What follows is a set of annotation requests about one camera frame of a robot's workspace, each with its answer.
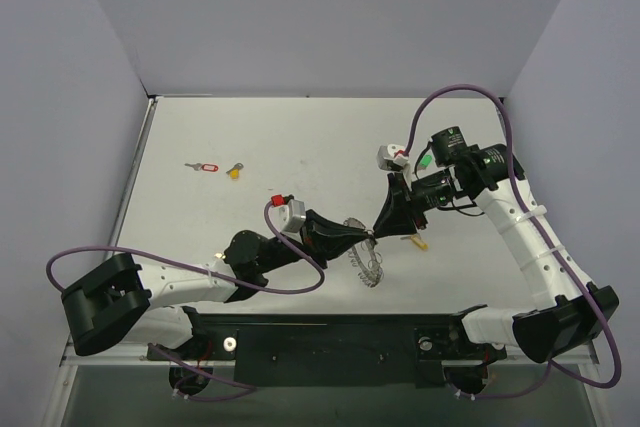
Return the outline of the metal disc with keyrings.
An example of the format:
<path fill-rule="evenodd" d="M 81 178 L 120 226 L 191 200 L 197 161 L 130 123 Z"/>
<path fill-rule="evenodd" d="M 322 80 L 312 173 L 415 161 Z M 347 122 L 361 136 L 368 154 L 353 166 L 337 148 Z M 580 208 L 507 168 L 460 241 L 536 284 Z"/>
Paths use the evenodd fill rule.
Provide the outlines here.
<path fill-rule="evenodd" d="M 358 270 L 359 279 L 368 288 L 378 286 L 384 277 L 382 256 L 375 247 L 376 242 L 367 238 L 347 251 L 351 265 Z"/>

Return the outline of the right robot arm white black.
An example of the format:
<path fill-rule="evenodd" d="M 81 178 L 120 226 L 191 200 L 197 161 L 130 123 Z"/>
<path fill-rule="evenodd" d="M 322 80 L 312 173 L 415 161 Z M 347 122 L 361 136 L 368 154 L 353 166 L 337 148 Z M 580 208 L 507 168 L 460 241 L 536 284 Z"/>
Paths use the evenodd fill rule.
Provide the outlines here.
<path fill-rule="evenodd" d="M 377 153 L 388 193 L 374 224 L 376 238 L 415 234 L 427 225 L 426 212 L 469 198 L 492 222 L 527 283 L 533 310 L 479 307 L 447 330 L 449 349 L 468 356 L 482 344 L 516 346 L 532 361 L 547 362 L 595 339 L 619 305 L 612 287 L 597 287 L 574 265 L 533 197 L 520 164 L 503 144 L 468 145 L 457 127 L 429 142 L 438 171 L 411 177 L 404 148 L 383 145 Z"/>

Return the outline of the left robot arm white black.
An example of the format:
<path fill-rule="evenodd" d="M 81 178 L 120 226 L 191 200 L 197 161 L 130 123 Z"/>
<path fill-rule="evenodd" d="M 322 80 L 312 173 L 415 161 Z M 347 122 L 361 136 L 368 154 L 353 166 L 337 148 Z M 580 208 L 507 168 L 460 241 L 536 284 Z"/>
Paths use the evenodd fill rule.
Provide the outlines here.
<path fill-rule="evenodd" d="M 220 256 L 201 265 L 119 248 L 61 291 L 74 350 L 86 357 L 128 341 L 159 344 L 195 358 L 204 350 L 206 335 L 194 303 L 240 302 L 258 292 L 282 294 L 269 286 L 267 273 L 298 261 L 322 273 L 329 261 L 371 238 L 363 228 L 309 210 L 294 234 L 275 231 L 267 238 L 242 230 Z"/>

